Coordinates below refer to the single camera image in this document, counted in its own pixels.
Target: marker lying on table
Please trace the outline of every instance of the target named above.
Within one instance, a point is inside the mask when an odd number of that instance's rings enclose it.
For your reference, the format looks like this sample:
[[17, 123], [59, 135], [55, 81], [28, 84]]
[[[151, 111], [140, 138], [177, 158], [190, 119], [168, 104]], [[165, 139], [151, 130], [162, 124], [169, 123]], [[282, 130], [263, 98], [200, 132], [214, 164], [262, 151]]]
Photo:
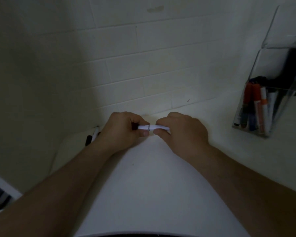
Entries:
[[169, 127], [166, 127], [166, 126], [163, 126], [163, 125], [139, 125], [138, 129], [146, 130], [146, 131], [153, 131], [155, 129], [164, 129], [166, 131], [170, 131]]

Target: person's right hand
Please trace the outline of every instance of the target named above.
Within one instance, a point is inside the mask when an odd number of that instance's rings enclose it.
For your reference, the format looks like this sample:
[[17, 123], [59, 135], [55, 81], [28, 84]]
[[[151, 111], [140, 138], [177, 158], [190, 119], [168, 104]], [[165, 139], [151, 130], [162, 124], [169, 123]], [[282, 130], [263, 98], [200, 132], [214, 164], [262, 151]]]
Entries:
[[206, 127], [198, 119], [170, 112], [167, 117], [157, 120], [156, 124], [169, 127], [171, 134], [163, 129], [155, 129], [153, 133], [161, 137], [176, 155], [189, 163], [210, 147]]

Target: hand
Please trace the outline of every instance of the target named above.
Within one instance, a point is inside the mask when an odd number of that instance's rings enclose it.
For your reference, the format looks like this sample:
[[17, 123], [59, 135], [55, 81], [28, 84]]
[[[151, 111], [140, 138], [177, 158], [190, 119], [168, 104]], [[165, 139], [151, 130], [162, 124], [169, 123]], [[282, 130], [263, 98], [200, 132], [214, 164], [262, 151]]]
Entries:
[[170, 112], [167, 117], [157, 120], [156, 124], [170, 128], [171, 134], [163, 129], [153, 132], [161, 137], [176, 155], [189, 163], [210, 146], [206, 127], [198, 119]]
[[132, 123], [149, 125], [140, 115], [131, 112], [114, 112], [94, 143], [108, 148], [111, 154], [130, 147], [139, 137], [149, 136], [149, 131], [132, 130]]

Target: white brick wall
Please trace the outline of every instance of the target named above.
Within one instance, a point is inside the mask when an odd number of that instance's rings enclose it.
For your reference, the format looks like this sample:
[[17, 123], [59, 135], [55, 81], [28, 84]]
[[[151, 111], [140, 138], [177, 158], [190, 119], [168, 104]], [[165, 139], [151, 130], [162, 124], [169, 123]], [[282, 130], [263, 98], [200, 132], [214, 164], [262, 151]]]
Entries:
[[245, 80], [285, 0], [11, 0], [66, 133], [152, 114]]

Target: mark on wall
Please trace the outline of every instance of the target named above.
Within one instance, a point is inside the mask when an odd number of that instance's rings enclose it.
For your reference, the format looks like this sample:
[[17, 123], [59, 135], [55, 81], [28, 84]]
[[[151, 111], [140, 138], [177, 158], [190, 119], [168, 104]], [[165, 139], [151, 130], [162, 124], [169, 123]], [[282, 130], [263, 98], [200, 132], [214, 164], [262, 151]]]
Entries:
[[148, 8], [147, 11], [149, 13], [156, 13], [156, 12], [161, 12], [164, 10], [164, 5], [162, 6], [158, 6], [158, 7], [155, 7], [155, 8]]

